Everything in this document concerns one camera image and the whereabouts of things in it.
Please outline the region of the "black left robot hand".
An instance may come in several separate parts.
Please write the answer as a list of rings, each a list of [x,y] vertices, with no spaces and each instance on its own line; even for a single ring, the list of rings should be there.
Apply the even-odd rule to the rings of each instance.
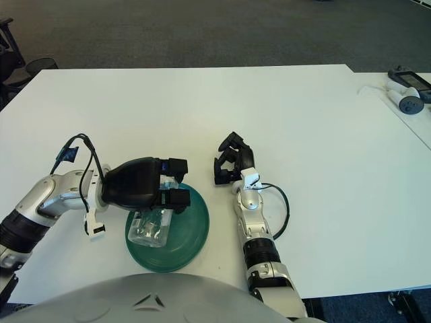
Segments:
[[[102,200],[128,211],[170,209],[182,213],[191,206],[190,192],[182,188],[161,188],[161,177],[181,183],[188,173],[185,159],[143,157],[127,161],[106,173]]]

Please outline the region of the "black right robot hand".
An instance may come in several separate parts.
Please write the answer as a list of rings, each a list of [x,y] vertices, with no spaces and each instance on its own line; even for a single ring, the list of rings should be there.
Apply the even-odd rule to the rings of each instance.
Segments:
[[[253,150],[234,131],[223,140],[218,151],[221,155],[213,162],[215,185],[238,181],[242,170],[255,166]]]

